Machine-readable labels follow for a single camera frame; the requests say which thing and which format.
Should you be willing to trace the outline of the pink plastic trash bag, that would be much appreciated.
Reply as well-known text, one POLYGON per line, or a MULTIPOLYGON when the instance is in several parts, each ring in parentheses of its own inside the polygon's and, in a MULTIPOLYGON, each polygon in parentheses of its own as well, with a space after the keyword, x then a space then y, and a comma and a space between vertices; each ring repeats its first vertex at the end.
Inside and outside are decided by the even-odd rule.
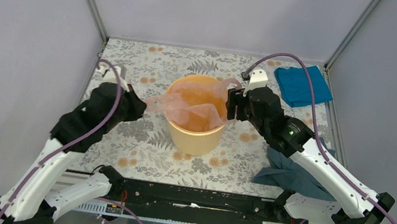
POLYGON ((167 120, 191 132, 209 132, 229 123, 228 90, 242 89, 237 79, 189 75, 174 81, 164 95, 145 99, 148 111, 164 113, 167 120))

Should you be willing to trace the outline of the yellow trash bin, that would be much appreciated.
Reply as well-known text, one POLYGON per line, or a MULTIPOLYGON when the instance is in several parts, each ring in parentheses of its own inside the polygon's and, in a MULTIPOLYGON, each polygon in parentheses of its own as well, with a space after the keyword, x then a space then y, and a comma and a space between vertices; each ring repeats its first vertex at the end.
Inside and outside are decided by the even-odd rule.
POLYGON ((159 100, 175 146, 194 156, 208 154, 219 143, 227 121, 228 87, 233 79, 189 75, 174 81, 159 100))

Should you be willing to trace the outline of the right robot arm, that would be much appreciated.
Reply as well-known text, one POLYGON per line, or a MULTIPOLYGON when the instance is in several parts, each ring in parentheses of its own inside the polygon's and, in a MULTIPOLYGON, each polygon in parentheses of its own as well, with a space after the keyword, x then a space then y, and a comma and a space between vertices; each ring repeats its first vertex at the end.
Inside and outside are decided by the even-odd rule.
POLYGON ((278 222, 294 218, 312 224, 381 224, 395 204, 388 193, 378 194, 357 180, 306 124, 284 115, 270 88, 229 89, 225 106, 228 119, 249 121, 271 149, 305 169, 334 199, 326 202, 285 190, 272 206, 278 222))

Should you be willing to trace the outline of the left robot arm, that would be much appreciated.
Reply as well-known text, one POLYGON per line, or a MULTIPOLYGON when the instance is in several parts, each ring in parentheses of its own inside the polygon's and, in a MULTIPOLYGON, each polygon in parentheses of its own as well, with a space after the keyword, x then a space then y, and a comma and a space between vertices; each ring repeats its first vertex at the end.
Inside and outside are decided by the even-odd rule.
POLYGON ((116 199, 121 176, 107 166, 88 179, 52 191, 62 174, 120 122, 140 119, 147 108, 131 85, 102 83, 89 99, 64 114, 51 130, 43 150, 23 178, 0 196, 0 224, 53 224, 94 198, 116 199))

